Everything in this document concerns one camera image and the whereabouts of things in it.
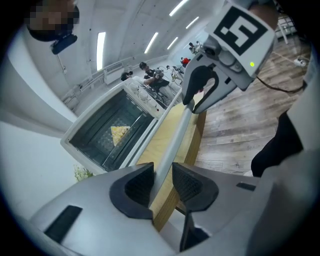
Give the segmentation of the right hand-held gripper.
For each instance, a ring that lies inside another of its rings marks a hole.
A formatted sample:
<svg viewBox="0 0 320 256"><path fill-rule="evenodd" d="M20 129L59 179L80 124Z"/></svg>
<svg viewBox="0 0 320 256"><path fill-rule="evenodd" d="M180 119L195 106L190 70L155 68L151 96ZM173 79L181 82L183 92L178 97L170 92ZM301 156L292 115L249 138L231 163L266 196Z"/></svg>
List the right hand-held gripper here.
<svg viewBox="0 0 320 256"><path fill-rule="evenodd" d="M206 111L235 89L246 91L267 61L275 31L246 7L226 2L205 28L199 53L187 64L182 84L186 106L203 89L194 114Z"/></svg>

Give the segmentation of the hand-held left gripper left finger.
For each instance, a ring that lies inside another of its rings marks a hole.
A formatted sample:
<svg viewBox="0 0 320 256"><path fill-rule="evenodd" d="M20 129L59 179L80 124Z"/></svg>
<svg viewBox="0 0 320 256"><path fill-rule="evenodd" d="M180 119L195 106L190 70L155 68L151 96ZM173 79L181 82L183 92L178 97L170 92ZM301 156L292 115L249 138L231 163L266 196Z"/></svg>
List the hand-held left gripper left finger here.
<svg viewBox="0 0 320 256"><path fill-rule="evenodd" d="M172 253L149 209L152 162L77 182L38 210L31 223L54 253Z"/></svg>

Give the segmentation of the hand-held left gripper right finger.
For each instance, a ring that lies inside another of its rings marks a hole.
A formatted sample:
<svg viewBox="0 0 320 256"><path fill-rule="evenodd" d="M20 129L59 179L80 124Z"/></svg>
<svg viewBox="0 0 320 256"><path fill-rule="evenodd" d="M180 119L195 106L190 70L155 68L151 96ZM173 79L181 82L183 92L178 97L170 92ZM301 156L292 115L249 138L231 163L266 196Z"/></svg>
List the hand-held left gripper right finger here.
<svg viewBox="0 0 320 256"><path fill-rule="evenodd" d="M259 178L174 162L172 182L184 206L179 249L186 251L229 223L249 201Z"/></svg>

